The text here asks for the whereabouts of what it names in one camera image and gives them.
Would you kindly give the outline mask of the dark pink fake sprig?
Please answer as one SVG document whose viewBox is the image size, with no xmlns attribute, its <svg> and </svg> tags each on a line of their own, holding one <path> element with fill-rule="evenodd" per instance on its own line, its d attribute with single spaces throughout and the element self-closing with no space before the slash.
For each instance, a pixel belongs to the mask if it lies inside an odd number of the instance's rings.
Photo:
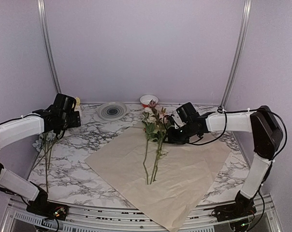
<svg viewBox="0 0 292 232">
<path fill-rule="evenodd" d="M 164 107 L 157 109 L 157 102 L 155 100 L 151 100 L 148 106 L 152 112 L 151 117 L 154 118 L 154 131 L 151 133 L 151 139 L 153 142 L 157 143 L 156 156 L 150 179 L 150 184 L 152 184 L 156 181 L 159 160 L 163 156 L 163 142 L 167 138 L 167 130 L 171 126 L 171 123 L 168 122 L 169 116 L 166 114 L 166 109 Z"/>
</svg>

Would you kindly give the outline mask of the pink fake rose stem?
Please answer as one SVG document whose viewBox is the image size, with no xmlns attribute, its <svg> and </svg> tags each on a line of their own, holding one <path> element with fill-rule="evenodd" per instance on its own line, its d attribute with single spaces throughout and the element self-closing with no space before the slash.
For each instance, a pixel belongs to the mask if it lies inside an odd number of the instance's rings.
<svg viewBox="0 0 292 232">
<path fill-rule="evenodd" d="M 158 152 L 156 152 L 151 172 L 148 171 L 146 161 L 148 158 L 149 142 L 150 141 L 155 142 L 159 145 L 160 114 L 155 106 L 149 106 L 145 108 L 145 111 L 142 113 L 142 115 L 143 115 L 142 124 L 144 126 L 144 132 L 145 132 L 145 137 L 146 137 L 146 150 L 145 150 L 145 156 L 143 160 L 143 168 L 146 174 L 146 184 L 151 185 L 155 180 L 155 173 L 156 173 L 157 162 L 158 162 Z"/>
</svg>

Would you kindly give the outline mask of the blue fake flower stem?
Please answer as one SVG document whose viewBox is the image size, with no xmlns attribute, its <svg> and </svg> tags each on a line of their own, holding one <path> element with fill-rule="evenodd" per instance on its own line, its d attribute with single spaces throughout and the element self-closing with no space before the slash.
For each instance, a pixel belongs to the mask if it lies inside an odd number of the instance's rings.
<svg viewBox="0 0 292 232">
<path fill-rule="evenodd" d="M 57 141 L 58 138 L 54 132 L 45 132 L 40 134 L 38 139 L 32 144 L 38 152 L 38 159 L 35 161 L 32 170 L 34 170 L 41 162 L 44 162 L 46 192 L 49 192 L 48 171 L 50 169 L 52 150 Z"/>
</svg>

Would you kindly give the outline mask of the peach wrapping paper sheet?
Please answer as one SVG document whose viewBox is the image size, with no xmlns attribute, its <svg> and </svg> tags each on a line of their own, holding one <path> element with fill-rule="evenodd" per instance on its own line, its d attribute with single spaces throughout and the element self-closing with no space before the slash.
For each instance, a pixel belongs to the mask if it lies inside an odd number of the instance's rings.
<svg viewBox="0 0 292 232">
<path fill-rule="evenodd" d="M 129 127 L 86 158 L 86 164 L 134 207 L 176 232 L 222 169 L 229 147 L 164 144 L 155 182 L 150 182 L 157 144 L 146 140 L 142 124 Z"/>
</svg>

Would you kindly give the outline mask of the yellow fake flower stem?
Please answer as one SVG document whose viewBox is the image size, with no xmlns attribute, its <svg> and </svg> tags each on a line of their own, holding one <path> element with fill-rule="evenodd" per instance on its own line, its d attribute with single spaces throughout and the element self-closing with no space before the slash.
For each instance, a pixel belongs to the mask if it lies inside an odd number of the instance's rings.
<svg viewBox="0 0 292 232">
<path fill-rule="evenodd" d="M 75 99 L 77 101 L 75 110 L 80 113 L 80 99 L 79 98 L 75 98 Z M 40 117 L 42 117 L 43 119 L 45 119 L 48 112 L 47 112 L 47 108 L 46 108 L 46 109 L 35 110 L 35 111 L 33 111 L 33 113 L 34 114 L 38 114 Z M 60 140 L 60 139 L 62 139 L 64 137 L 65 132 L 66 132 L 66 130 L 62 130 L 60 133 L 57 133 L 56 134 L 58 140 Z"/>
</svg>

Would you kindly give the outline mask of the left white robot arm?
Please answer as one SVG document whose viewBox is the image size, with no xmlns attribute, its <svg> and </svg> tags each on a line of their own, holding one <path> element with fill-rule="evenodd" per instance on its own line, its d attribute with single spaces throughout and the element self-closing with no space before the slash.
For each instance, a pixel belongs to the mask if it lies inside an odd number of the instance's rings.
<svg viewBox="0 0 292 232">
<path fill-rule="evenodd" d="M 77 100 L 58 93 L 47 109 L 39 109 L 25 116 L 0 123 L 0 150 L 22 139 L 52 131 L 56 135 L 70 128 L 81 126 L 80 113 L 75 110 Z M 42 215 L 52 211 L 52 204 L 39 196 L 40 190 L 33 183 L 6 169 L 0 163 L 0 187 L 34 201 L 34 208 Z"/>
</svg>

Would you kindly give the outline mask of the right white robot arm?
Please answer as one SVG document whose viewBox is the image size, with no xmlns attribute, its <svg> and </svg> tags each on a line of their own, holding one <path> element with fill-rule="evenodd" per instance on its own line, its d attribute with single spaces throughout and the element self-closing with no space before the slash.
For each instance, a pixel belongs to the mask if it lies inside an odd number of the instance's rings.
<svg viewBox="0 0 292 232">
<path fill-rule="evenodd" d="M 167 130 L 167 142 L 170 144 L 190 144 L 193 136 L 202 139 L 203 135 L 211 132 L 224 134 L 227 131 L 248 132 L 253 136 L 254 157 L 247 178 L 240 189 L 235 203 L 231 205 L 231 213 L 242 216 L 249 210 L 249 201 L 255 197 L 262 184 L 268 178 L 275 156 L 281 152 L 281 144 L 286 144 L 284 137 L 286 129 L 281 119 L 267 105 L 257 109 L 199 114 L 188 102 L 177 108 L 176 112 L 183 122 L 177 125 L 173 115 L 163 118 Z"/>
</svg>

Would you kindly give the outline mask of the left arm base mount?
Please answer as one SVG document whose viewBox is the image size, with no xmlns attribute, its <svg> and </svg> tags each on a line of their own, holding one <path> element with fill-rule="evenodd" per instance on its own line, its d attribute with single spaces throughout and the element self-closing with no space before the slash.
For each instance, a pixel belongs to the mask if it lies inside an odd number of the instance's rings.
<svg viewBox="0 0 292 232">
<path fill-rule="evenodd" d="M 65 204 L 50 202 L 46 195 L 39 195 L 34 201 L 29 201 L 27 212 L 44 216 L 49 219 L 65 220 L 69 207 Z"/>
</svg>

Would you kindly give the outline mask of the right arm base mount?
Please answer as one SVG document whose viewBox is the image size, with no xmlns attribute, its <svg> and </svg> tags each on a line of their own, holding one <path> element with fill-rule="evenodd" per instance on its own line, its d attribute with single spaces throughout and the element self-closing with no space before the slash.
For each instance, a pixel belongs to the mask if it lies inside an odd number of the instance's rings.
<svg viewBox="0 0 292 232">
<path fill-rule="evenodd" d="M 256 212 L 253 198 L 248 199 L 239 192 L 235 197 L 234 203 L 216 206 L 211 215 L 218 222 L 222 222 L 254 215 Z"/>
</svg>

